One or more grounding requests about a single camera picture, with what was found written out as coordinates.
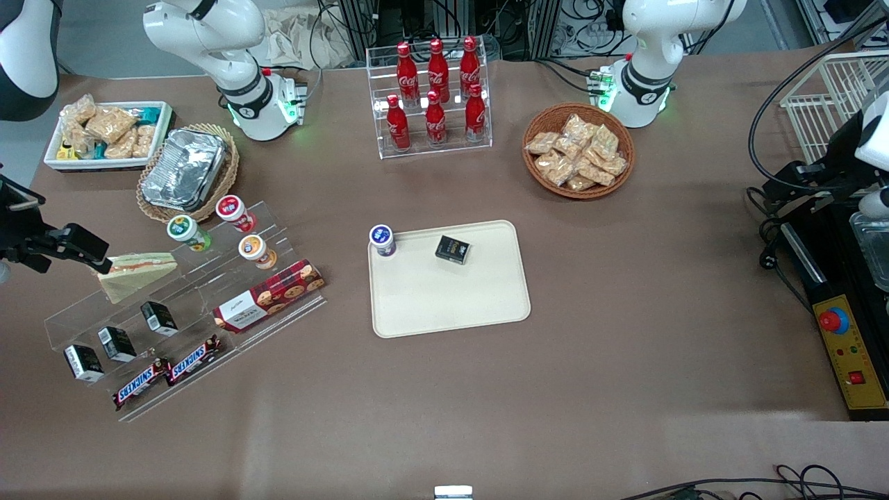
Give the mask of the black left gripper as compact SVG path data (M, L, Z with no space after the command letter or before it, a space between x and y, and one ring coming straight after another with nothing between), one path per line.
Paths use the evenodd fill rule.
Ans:
M869 187L870 167L855 156L861 134L863 111L858 111L829 140L823 158L826 184L811 189L803 173L808 165L805 162L788 162L763 184L766 205L783 206L813 191L814 203L810 212L816 213L831 203L845 201L856 192L856 187Z

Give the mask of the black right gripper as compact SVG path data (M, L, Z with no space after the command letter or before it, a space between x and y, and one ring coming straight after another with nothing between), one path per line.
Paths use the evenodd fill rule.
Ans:
M35 272L45 273L51 261L33 240L48 238L51 255L61 260L75 260L108 274L112 267L107 253L109 244L80 224L51 228L42 221L40 208L47 200L42 195L1 175L1 250L2 258L19 263Z

